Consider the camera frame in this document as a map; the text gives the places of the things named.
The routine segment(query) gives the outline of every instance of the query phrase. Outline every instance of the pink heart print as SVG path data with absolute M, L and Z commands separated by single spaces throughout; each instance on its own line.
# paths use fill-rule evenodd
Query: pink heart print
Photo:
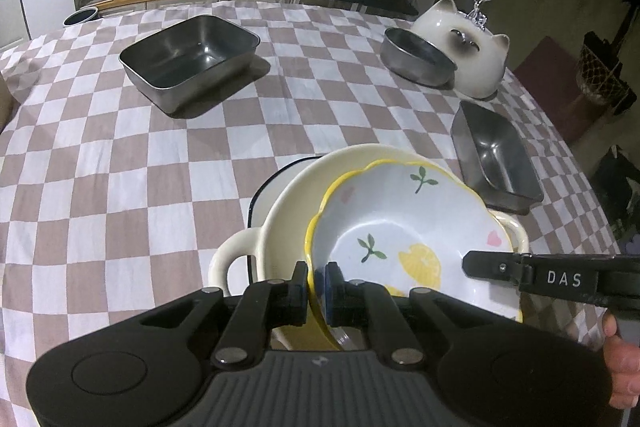
M 347 188 L 347 190 L 345 190 L 341 195 L 340 195 L 340 201 L 344 204 L 349 203 L 349 200 L 351 199 L 351 197 L 353 196 L 353 193 L 355 192 L 355 188 L 353 187 L 349 187 Z
M 486 238 L 486 243 L 490 247 L 499 247 L 502 244 L 502 240 L 500 239 L 498 233 L 495 230 L 492 230 L 491 232 L 489 232 L 489 236 Z

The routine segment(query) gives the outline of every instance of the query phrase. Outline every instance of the ceramic bowl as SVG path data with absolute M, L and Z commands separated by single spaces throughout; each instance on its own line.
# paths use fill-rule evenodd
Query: ceramic bowl
M 462 271 L 469 250 L 514 251 L 501 222 L 520 238 L 520 249 L 528 248 L 518 222 L 498 215 L 500 221 L 474 191 L 430 162 L 379 160 L 348 172 L 326 192 L 306 231 L 310 293 L 318 299 L 312 308 L 321 308 L 324 266 L 336 261 L 345 280 L 380 283 L 396 296 L 429 287 L 517 319 L 513 287 Z
M 247 215 L 247 227 L 261 227 L 267 220 L 267 216 L 276 200 L 293 179 L 306 167 L 318 160 L 320 156 L 310 156 L 299 158 L 279 169 L 265 181 L 251 198 L 249 203 L 249 213 Z M 245 258 L 238 257 L 231 263 L 226 274 L 231 295 L 242 295 L 247 286 L 258 281 L 256 272 L 255 257 L 247 255 Z
M 262 219 L 252 221 L 252 227 L 229 237 L 211 259 L 208 285 L 218 286 L 225 295 L 231 295 L 230 267 L 238 258 L 238 266 L 246 255 L 255 260 L 254 280 L 289 279 L 296 261 L 304 261 L 306 227 L 318 212 L 327 190 L 346 172 L 363 169 L 380 158 L 393 158 L 401 162 L 421 161 L 415 152 L 396 149 L 382 144 L 361 144 L 329 153 L 297 172 L 293 179 L 280 185 L 275 200 L 264 208 Z M 274 336 L 287 349 L 323 351 L 340 348 L 318 323 L 315 313 L 308 313 L 306 324 L 300 328 L 283 327 L 274 330 Z

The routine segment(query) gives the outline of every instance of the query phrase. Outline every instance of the ceramic cat figurine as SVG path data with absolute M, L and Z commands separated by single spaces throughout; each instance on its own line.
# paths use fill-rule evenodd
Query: ceramic cat figurine
M 472 98 L 486 98 L 498 89 L 509 51 L 507 35 L 493 35 L 484 28 L 482 1 L 465 16 L 453 0 L 439 0 L 411 28 L 456 63 L 454 89 Z

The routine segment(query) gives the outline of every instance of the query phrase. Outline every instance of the pot handle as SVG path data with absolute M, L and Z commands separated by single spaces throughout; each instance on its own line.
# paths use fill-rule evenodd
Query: pot handle
M 222 288 L 225 297 L 231 295 L 227 282 L 229 267 L 233 261 L 243 255 L 259 257 L 256 247 L 260 237 L 260 230 L 260 227 L 240 230 L 240 232 L 236 232 L 222 243 L 216 253 L 213 254 L 209 264 L 209 286 Z
M 498 210 L 489 210 L 489 212 L 492 213 L 498 223 L 505 227 L 505 229 L 509 229 L 513 232 L 513 235 L 518 241 L 516 251 L 518 253 L 528 253 L 529 236 L 520 222 L 515 217 L 511 217 L 509 214 L 505 214 L 504 212 L 498 212 Z

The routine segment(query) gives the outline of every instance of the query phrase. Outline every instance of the white cabinet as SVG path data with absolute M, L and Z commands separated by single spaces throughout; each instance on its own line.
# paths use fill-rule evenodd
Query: white cabinet
M 29 40 L 20 0 L 0 2 L 0 52 Z

